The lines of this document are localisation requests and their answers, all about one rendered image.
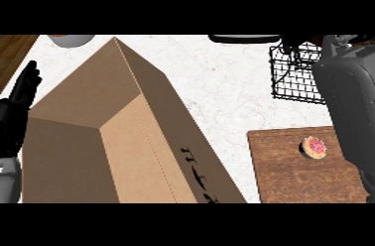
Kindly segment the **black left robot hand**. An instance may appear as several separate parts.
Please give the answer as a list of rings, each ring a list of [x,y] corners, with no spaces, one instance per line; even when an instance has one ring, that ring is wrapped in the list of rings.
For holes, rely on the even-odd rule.
[[[7,98],[0,99],[0,158],[13,158],[26,132],[28,112],[41,83],[37,62],[29,61]]]

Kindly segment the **brown wooden cutting board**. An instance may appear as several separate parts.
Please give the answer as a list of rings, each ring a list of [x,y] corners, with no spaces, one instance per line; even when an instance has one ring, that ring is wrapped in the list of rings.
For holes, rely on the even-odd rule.
[[[326,157],[307,158],[307,136],[325,144]],[[261,203],[364,203],[356,167],[344,160],[332,126],[248,132]]]

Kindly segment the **large open cardboard box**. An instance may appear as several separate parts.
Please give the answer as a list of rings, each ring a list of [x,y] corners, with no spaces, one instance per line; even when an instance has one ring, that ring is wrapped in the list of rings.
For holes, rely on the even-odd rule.
[[[119,40],[34,105],[22,168],[25,202],[245,200],[164,73]]]

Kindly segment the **brown wooden panel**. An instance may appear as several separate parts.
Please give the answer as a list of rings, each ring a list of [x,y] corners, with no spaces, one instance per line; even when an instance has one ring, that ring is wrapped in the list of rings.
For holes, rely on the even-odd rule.
[[[38,39],[38,35],[0,35],[0,92]]]

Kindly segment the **grey bowl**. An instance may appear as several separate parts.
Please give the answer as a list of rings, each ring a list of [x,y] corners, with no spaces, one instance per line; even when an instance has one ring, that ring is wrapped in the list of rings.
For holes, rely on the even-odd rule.
[[[94,38],[94,35],[50,35],[49,38],[60,48],[77,48]]]

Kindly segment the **dark rounded appliance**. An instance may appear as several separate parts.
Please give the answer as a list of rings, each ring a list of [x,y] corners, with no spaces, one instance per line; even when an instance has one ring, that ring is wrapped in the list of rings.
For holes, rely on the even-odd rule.
[[[266,44],[280,40],[280,35],[209,35],[215,43],[223,44]]]

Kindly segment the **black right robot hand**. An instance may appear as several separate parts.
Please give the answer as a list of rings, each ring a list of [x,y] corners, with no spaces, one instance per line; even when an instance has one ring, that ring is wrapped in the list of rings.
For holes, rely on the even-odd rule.
[[[323,40],[323,35],[311,35],[311,34],[304,34],[304,35],[282,35],[280,36],[280,41],[282,41],[282,50],[283,53],[288,55],[292,51],[297,50],[298,46],[304,42],[310,42],[316,46],[322,46],[322,40]]]

